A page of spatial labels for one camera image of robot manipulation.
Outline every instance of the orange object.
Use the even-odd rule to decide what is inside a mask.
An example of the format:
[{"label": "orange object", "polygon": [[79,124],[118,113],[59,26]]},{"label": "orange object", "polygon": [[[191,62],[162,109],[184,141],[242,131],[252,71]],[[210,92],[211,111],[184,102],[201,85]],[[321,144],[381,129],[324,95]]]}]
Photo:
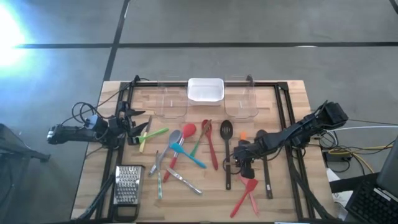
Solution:
[{"label": "orange object", "polygon": [[246,140],[246,138],[247,138],[246,132],[245,132],[245,131],[242,131],[242,132],[241,132],[241,140]]}]

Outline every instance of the black spatula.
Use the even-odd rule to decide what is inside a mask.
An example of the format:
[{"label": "black spatula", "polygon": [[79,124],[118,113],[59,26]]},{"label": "black spatula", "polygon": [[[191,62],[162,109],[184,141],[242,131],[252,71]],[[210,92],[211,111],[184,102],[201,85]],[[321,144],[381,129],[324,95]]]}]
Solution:
[{"label": "black spatula", "polygon": [[225,189],[231,190],[231,164],[229,161],[229,140],[234,134],[232,123],[228,120],[222,122],[220,127],[221,137],[225,141],[225,154],[226,154],[226,185]]}]

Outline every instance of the metal grater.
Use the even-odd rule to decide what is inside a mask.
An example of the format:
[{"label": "metal grater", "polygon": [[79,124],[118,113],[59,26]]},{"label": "metal grater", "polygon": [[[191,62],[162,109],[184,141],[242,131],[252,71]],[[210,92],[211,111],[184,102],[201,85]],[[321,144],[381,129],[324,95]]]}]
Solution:
[{"label": "metal grater", "polygon": [[138,205],[144,183],[143,166],[116,166],[114,205]]}]

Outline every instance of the gray floor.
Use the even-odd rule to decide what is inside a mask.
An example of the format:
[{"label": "gray floor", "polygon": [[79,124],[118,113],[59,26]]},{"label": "gray floor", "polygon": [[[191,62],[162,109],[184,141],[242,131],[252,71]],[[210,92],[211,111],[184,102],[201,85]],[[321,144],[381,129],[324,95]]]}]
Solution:
[{"label": "gray floor", "polygon": [[[122,4],[20,0],[1,2],[0,9],[17,21],[23,44],[112,43]],[[398,41],[398,15],[387,0],[140,0],[130,3],[126,16],[123,43]],[[13,60],[1,55],[8,64],[0,65],[0,123],[34,149],[52,155],[48,163],[30,163],[7,223],[68,220],[86,144],[51,146],[45,136],[50,126],[69,117],[75,102],[97,102],[110,51],[20,49],[8,51],[18,55]],[[350,118],[396,123],[397,56],[397,47],[119,49],[111,80],[131,80],[136,74],[152,80],[168,74],[300,79],[313,108],[332,100]],[[346,146],[378,146],[392,141],[398,131],[338,134]],[[382,152],[366,160],[380,170],[386,156]],[[344,164],[331,166],[342,169]],[[361,175],[355,162],[352,167],[339,176]]]}]

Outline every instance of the wooden table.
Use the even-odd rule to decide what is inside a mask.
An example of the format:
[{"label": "wooden table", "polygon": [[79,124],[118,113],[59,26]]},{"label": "wooden table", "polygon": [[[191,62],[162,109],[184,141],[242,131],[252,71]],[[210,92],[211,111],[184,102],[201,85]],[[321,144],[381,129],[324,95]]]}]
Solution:
[{"label": "wooden table", "polygon": [[[294,107],[296,121],[302,119],[306,114],[311,113],[310,105],[305,91],[303,81],[287,81],[289,84],[290,97]],[[103,102],[119,90],[120,82],[104,82],[99,103]],[[146,122],[150,115],[154,115],[154,94],[156,88],[144,87],[134,88],[132,107],[136,110],[146,110],[146,113],[135,117],[137,124]],[[112,98],[103,106],[99,112],[104,116],[114,114],[117,97]],[[247,132],[248,140],[253,140],[257,130],[265,129],[267,132],[280,131],[279,114],[273,88],[256,87],[256,103],[259,110],[258,115],[250,122],[234,122],[234,134],[230,140],[230,150],[236,146],[239,135],[242,131]],[[283,101],[285,118],[289,125],[286,103]],[[258,160],[253,164],[256,172],[256,179],[259,181],[254,190],[254,198],[259,207],[259,216],[255,216],[250,200],[245,199],[241,208],[234,218],[230,218],[234,205],[244,192],[244,185],[236,175],[232,176],[232,189],[225,190],[225,172],[222,169],[222,161],[225,158],[224,141],[220,136],[220,124],[226,118],[223,106],[219,107],[189,107],[185,123],[163,123],[154,116],[151,131],[160,128],[170,128],[166,134],[150,139],[146,142],[144,153],[140,154],[138,146],[128,146],[124,148],[123,164],[142,164],[146,166],[144,187],[141,197],[141,209],[137,222],[273,222],[273,221],[295,221],[296,214],[294,200],[290,184],[289,170],[284,151],[269,162],[269,172],[271,177],[274,199],[266,198],[264,172],[262,161]],[[183,147],[190,152],[195,141],[200,135],[200,124],[203,119],[213,120],[213,144],[218,159],[219,169],[215,171],[210,158],[210,150],[206,138],[201,140],[196,158],[207,165],[207,169],[202,169],[190,161],[187,157],[178,157],[175,170],[193,185],[203,191],[202,196],[194,194],[187,186],[182,184],[174,177],[163,184],[163,199],[157,199],[157,177],[148,177],[148,172],[155,161],[156,150],[163,151],[171,130],[181,129],[186,123],[194,123],[197,126],[196,134],[185,140]],[[87,153],[97,149],[99,144],[90,144]],[[162,163],[162,175],[173,156],[169,151]],[[72,217],[76,218],[84,212],[98,193],[103,175],[106,150],[92,154],[84,163],[81,173],[80,184],[76,194]],[[310,188],[320,203],[332,214],[336,215],[336,206],[331,197],[331,190],[326,176],[325,166],[321,151],[316,146],[307,147],[304,157],[307,169]],[[302,207],[305,217],[307,209],[303,193],[300,190]],[[105,201],[104,215],[107,214],[108,206]]]}]

